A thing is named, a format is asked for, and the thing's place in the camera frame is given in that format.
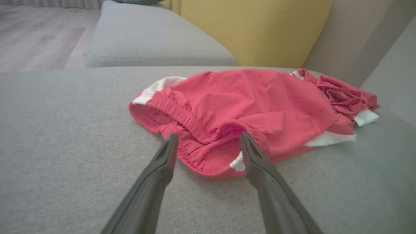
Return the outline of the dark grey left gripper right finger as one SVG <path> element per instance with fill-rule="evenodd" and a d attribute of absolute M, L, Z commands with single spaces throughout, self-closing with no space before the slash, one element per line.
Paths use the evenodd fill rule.
<path fill-rule="evenodd" d="M 257 190 L 266 234 L 323 234 L 248 132 L 240 135 L 246 177 Z"/>

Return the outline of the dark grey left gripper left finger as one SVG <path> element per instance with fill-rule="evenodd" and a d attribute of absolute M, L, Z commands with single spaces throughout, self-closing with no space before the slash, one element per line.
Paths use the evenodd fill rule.
<path fill-rule="evenodd" d="M 170 134 L 141 172 L 101 234 L 155 234 L 164 192 L 174 174 L 178 135 Z"/>

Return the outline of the red shorts white stripe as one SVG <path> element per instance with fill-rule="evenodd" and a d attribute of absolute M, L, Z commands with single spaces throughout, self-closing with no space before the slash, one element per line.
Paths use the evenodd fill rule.
<path fill-rule="evenodd" d="M 271 162 L 356 139 L 350 120 L 315 85 L 280 71 L 166 77 L 132 99 L 129 111 L 163 138 L 177 134 L 181 162 L 211 179 L 244 175 L 242 132 Z"/>

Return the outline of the red basketball jersey white trim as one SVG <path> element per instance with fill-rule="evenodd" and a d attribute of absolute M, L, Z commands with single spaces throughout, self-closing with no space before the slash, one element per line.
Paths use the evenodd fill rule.
<path fill-rule="evenodd" d="M 315 85 L 329 100 L 337 113 L 365 126 L 379 120 L 375 110 L 380 108 L 377 96 L 328 75 L 314 76 L 307 69 L 297 69 L 292 76 Z"/>

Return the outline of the grey fabric ottoman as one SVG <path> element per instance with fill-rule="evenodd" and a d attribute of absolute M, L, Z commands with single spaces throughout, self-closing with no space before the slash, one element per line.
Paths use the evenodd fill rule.
<path fill-rule="evenodd" d="M 167 76 L 232 67 L 0 73 L 0 234 L 99 234 L 162 138 L 128 103 Z M 276 163 L 327 234 L 416 234 L 416 127 L 390 108 L 357 140 Z"/>

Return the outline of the grey sofa seat cushion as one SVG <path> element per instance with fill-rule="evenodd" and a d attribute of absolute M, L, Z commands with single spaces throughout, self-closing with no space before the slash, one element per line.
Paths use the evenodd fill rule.
<path fill-rule="evenodd" d="M 232 53 L 209 34 L 161 4 L 104 0 L 86 68 L 236 66 Z"/>

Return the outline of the yellow sofa back cushion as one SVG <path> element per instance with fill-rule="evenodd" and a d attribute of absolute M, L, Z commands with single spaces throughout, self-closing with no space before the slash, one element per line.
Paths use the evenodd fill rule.
<path fill-rule="evenodd" d="M 238 65 L 302 68 L 332 0 L 181 0 L 181 16 L 226 47 Z"/>
<path fill-rule="evenodd" d="M 164 7 L 171 10 L 172 12 L 181 15 L 182 0 L 162 0 L 160 4 L 162 4 Z"/>

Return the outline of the blue throw pillow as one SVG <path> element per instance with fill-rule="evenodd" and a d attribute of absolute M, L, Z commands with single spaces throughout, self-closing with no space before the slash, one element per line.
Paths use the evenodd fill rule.
<path fill-rule="evenodd" d="M 164 1 L 164 0 L 113 0 L 116 1 L 118 3 L 125 3 L 125 4 L 136 4 L 136 5 L 155 5 L 155 4 L 159 4 L 160 2 Z"/>

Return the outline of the grey pleated curtain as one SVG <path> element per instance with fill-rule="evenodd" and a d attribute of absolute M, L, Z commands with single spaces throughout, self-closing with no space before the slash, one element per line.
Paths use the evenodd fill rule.
<path fill-rule="evenodd" d="M 101 9 L 104 0 L 0 0 L 4 6 Z"/>

